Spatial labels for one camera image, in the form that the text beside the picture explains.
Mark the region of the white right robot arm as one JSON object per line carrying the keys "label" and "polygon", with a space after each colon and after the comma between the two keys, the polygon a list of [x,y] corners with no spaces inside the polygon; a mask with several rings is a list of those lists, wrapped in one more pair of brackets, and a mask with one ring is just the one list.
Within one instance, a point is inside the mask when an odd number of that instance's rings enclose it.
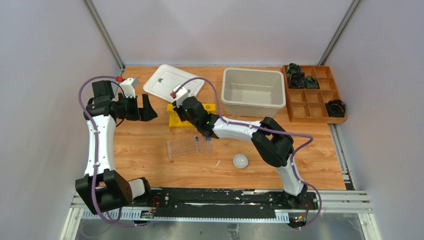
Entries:
{"label": "white right robot arm", "polygon": [[194,96],[175,100],[172,109],[182,122],[189,122],[206,138],[235,139],[253,144],[262,160],[276,168],[283,183],[283,202],[292,209],[305,203],[308,187],[301,180],[294,162],[294,139],[273,118],[265,117],[261,121],[230,119],[208,112]]}

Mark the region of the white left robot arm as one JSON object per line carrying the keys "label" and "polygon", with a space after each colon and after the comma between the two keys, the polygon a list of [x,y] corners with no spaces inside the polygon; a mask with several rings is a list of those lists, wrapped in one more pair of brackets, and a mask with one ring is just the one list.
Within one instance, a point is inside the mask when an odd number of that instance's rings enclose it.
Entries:
{"label": "white left robot arm", "polygon": [[114,162],[114,133],[117,120],[148,122],[157,118],[147,94],[138,106],[135,77],[98,76],[89,80],[93,96],[81,102],[89,132],[87,166],[84,176],[75,181],[75,189],[93,214],[108,212],[136,202],[142,207],[153,201],[148,180],[126,180]]}

